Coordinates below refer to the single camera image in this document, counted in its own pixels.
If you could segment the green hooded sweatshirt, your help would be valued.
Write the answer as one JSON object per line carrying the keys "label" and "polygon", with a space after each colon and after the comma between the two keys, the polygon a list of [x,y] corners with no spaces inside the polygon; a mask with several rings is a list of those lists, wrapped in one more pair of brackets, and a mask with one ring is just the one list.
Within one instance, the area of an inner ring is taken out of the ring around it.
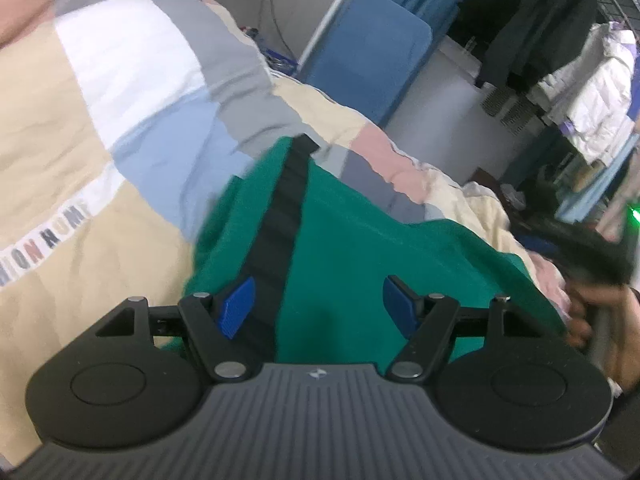
{"label": "green hooded sweatshirt", "polygon": [[235,336],[264,362],[390,365],[405,338],[383,304],[395,275],[421,296],[484,308],[497,295],[554,334],[563,322],[517,256],[450,220],[402,223],[282,139],[210,212],[186,292],[216,294],[237,278],[256,302]]}

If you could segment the light blue hanging garment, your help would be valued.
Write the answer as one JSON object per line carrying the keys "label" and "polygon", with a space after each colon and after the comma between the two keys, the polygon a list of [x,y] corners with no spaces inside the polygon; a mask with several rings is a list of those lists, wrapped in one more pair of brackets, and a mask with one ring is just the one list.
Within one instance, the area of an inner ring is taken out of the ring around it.
{"label": "light blue hanging garment", "polygon": [[565,196],[556,211],[554,218],[565,223],[582,222],[588,217],[591,209],[597,205],[605,191],[623,167],[623,163],[631,154],[639,140],[638,133],[631,133],[622,150],[611,162],[611,165],[600,170],[596,177],[582,191],[570,192]]}

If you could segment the patchwork pastel bed quilt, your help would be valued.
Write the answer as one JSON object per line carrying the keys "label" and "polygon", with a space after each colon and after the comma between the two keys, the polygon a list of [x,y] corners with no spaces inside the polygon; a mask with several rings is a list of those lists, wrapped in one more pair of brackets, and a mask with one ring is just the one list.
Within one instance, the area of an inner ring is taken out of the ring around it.
{"label": "patchwork pastel bed quilt", "polygon": [[562,306],[559,271],[497,197],[401,151],[368,118],[270,70],[214,0],[1,0],[1,456],[39,440],[32,373],[120,300],[179,299],[229,181],[284,136],[406,223],[448,219]]}

